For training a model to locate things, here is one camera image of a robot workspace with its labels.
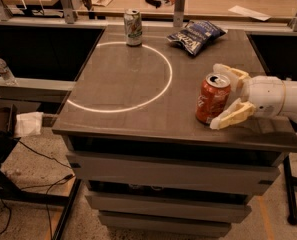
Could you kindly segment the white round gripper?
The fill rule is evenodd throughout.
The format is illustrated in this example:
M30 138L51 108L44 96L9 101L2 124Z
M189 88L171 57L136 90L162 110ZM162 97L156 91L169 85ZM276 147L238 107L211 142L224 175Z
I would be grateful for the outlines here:
M252 115L272 118L281 112L285 100L285 85L279 78L270 76L250 78L243 70L219 63L213 65L213 71L225 75L230 80L233 92L243 86L241 91L243 102L240 98L236 99L211 121L211 129L220 130L239 124Z

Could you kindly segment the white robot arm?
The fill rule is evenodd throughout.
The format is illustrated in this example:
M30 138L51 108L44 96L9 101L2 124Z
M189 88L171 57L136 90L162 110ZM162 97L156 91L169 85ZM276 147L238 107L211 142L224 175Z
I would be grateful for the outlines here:
M275 76L251 77L247 72L224 64L214 64L213 72L230 80L231 90L239 97L211 123L211 129L223 129L246 121L249 117L285 116L297 123L297 81Z

